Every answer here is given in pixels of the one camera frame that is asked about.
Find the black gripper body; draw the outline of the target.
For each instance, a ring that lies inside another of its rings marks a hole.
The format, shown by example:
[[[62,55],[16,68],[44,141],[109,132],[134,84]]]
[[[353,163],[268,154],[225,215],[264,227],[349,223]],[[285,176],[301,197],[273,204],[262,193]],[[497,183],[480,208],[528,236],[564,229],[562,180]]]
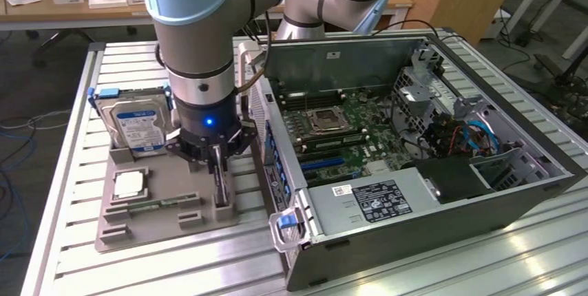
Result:
[[[226,153],[226,143],[241,129],[236,102],[225,98],[210,105],[192,105],[178,98],[176,109],[180,122],[180,138],[200,151],[200,160],[208,160],[210,146],[220,145],[221,154]]]

